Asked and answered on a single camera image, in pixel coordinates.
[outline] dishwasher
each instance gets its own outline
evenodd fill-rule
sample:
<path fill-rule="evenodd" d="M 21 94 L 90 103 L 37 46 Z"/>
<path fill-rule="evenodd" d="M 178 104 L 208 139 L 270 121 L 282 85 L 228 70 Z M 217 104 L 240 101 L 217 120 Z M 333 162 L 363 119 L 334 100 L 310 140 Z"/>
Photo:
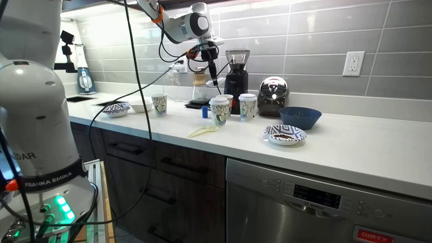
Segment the dishwasher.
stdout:
<path fill-rule="evenodd" d="M 432 243 L 432 202 L 226 159 L 228 243 Z"/>

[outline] cabinet handle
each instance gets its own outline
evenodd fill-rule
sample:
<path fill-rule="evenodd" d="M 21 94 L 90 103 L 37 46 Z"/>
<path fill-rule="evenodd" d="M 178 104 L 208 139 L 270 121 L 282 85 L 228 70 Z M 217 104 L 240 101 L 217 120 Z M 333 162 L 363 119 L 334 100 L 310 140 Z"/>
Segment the cabinet handle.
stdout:
<path fill-rule="evenodd" d="M 150 227 L 150 228 L 147 229 L 147 232 L 148 232 L 150 235 L 152 235 L 152 236 L 163 240 L 163 242 L 167 242 L 167 243 L 182 243 L 182 240 L 179 240 L 179 239 L 168 239 L 168 238 L 158 234 L 156 227 L 154 227 L 154 225 Z"/>
<path fill-rule="evenodd" d="M 114 150 L 120 150 L 128 154 L 133 154 L 133 155 L 139 155 L 141 153 L 144 153 L 144 150 L 131 146 L 131 144 L 125 144 L 125 143 L 109 143 L 110 147 L 113 147 Z"/>
<path fill-rule="evenodd" d="M 175 197 L 163 198 L 162 196 L 151 193 L 150 189 L 145 189 L 145 194 L 168 205 L 174 205 L 177 202 Z"/>
<path fill-rule="evenodd" d="M 168 158 L 168 157 L 162 158 L 160 163 L 166 163 L 166 165 L 170 165 L 172 167 L 179 167 L 179 169 L 183 169 L 183 170 L 198 173 L 198 174 L 206 174 L 208 173 L 206 167 L 189 167 L 189 166 L 185 166 L 185 165 L 181 165 L 181 163 L 175 163 L 174 159 Z"/>

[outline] blue and white bowl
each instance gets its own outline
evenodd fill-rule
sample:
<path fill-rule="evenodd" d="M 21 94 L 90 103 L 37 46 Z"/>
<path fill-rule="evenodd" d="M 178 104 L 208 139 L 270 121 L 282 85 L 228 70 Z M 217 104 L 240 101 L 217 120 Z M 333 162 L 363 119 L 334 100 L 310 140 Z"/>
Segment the blue and white bowl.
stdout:
<path fill-rule="evenodd" d="M 279 144 L 279 146 L 293 146 L 306 139 L 306 132 L 298 127 L 276 124 L 267 126 L 264 131 L 264 140 Z"/>
<path fill-rule="evenodd" d="M 121 103 L 116 103 L 105 107 L 102 113 L 105 113 L 109 117 L 121 117 L 127 115 L 129 108 L 131 108 L 129 103 L 121 101 Z"/>

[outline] gray tile backsplash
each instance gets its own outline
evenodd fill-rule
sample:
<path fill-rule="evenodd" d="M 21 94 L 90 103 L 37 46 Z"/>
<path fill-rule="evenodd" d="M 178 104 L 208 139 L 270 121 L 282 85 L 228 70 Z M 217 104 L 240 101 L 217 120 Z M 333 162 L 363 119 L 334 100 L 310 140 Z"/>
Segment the gray tile backsplash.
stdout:
<path fill-rule="evenodd" d="M 280 76 L 293 92 L 432 99 L 432 1 L 233 0 L 209 9 L 213 32 L 224 39 L 217 67 L 225 50 L 251 50 L 251 89 Z M 131 16 L 139 77 L 150 82 L 167 67 L 158 58 L 160 30 L 141 12 Z M 78 27 L 93 80 L 136 82 L 123 8 L 78 19 Z M 164 43 L 178 55 L 197 42 Z M 341 76 L 347 51 L 366 51 L 359 77 Z M 170 73 L 158 84 L 187 86 L 191 80 L 190 72 Z"/>

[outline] small cup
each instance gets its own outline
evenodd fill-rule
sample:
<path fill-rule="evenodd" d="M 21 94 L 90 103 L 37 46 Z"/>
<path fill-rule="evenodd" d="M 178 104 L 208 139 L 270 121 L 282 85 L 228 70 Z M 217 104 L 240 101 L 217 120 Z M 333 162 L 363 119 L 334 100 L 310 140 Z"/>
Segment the small cup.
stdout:
<path fill-rule="evenodd" d="M 231 116 L 231 112 L 232 112 L 232 99 L 233 96 L 232 94 L 217 94 L 216 97 L 225 97 L 229 103 L 229 116 Z"/>
<path fill-rule="evenodd" d="M 166 99 L 167 96 L 164 93 L 151 96 L 154 109 L 159 116 L 166 113 Z"/>
<path fill-rule="evenodd" d="M 214 126 L 222 127 L 229 117 L 229 101 L 225 97 L 213 97 L 210 101 L 212 120 Z"/>
<path fill-rule="evenodd" d="M 253 93 L 241 93 L 240 101 L 240 120 L 252 120 L 256 116 L 258 105 L 256 96 Z"/>

